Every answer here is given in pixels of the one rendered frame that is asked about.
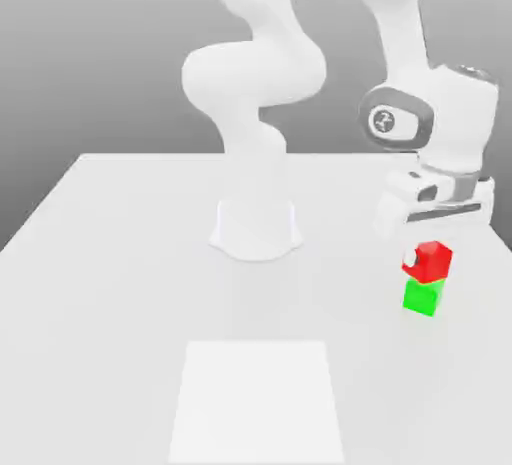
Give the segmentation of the small green cube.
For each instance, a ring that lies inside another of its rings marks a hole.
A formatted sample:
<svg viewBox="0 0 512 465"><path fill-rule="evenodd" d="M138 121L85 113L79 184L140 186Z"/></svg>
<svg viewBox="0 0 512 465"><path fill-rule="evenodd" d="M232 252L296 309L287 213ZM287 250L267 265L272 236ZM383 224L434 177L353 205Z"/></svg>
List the small green cube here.
<svg viewBox="0 0 512 465"><path fill-rule="evenodd" d="M414 278L406 282L403 307L433 317L442 298L445 280L420 283Z"/></svg>

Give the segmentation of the small red cube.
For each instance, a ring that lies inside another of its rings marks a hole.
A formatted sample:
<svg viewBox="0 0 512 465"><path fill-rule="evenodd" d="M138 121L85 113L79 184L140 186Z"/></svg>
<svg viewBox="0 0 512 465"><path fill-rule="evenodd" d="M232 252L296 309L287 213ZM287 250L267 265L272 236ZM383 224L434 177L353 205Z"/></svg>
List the small red cube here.
<svg viewBox="0 0 512 465"><path fill-rule="evenodd" d="M402 270L420 283L431 283L446 279L453 251L439 241L419 243L416 247L417 261L413 267L402 263Z"/></svg>

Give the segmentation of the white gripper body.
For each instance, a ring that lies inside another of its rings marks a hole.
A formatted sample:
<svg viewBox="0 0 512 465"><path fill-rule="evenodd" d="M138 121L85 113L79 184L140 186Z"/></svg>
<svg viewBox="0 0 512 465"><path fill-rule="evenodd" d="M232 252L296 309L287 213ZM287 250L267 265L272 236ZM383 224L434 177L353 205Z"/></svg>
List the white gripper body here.
<svg viewBox="0 0 512 465"><path fill-rule="evenodd" d="M406 196L398 191L384 191L378 201L374 231L382 239L406 233L425 235L433 240L436 232L463 226L488 226L494 209L495 181L492 177L478 179L473 195L463 201L418 200L421 193L432 197L438 185L428 181L421 190Z"/></svg>

